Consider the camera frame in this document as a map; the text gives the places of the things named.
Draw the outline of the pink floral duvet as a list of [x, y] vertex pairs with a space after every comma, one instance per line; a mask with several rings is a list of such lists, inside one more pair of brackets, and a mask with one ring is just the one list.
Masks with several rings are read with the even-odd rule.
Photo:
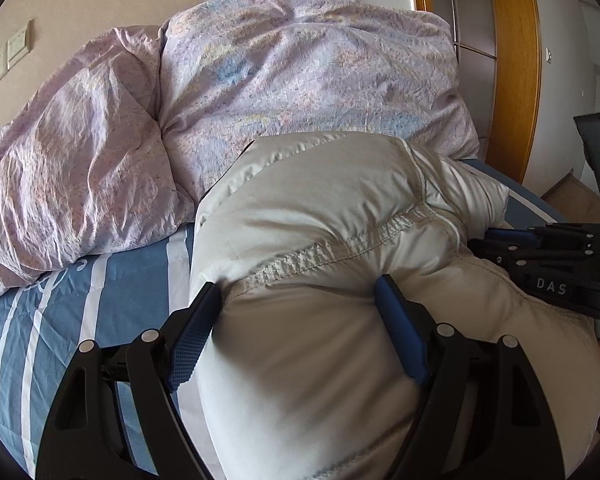
[[110, 29], [0, 129], [0, 296], [163, 240], [261, 136], [480, 143], [448, 23], [356, 0], [208, 0]]

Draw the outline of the white wall switch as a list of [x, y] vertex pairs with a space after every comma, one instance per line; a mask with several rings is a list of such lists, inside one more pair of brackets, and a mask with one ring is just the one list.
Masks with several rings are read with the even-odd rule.
[[6, 44], [7, 68], [11, 70], [31, 51], [31, 22], [18, 29]]

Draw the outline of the cream puffer jacket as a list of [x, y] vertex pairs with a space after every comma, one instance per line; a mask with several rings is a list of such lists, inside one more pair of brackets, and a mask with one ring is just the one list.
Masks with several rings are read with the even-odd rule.
[[567, 469], [600, 414], [592, 321], [522, 292], [467, 241], [505, 216], [507, 188], [391, 136], [253, 142], [198, 206], [192, 285], [224, 307], [197, 364], [230, 479], [379, 479], [418, 389], [374, 304], [390, 275], [472, 339], [515, 336], [556, 422]]

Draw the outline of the wooden headboard shelf frame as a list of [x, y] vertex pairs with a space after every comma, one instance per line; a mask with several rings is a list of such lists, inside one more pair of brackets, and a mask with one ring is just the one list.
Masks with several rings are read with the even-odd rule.
[[541, 34], [536, 0], [493, 0], [496, 77], [486, 162], [524, 180], [541, 93]]

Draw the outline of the blue white striped bedsheet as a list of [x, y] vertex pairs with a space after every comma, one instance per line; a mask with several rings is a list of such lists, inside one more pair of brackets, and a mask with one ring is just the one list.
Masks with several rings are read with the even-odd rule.
[[0, 297], [0, 439], [34, 474], [50, 404], [78, 344], [127, 344], [189, 296], [194, 229], [130, 252], [86, 257]]

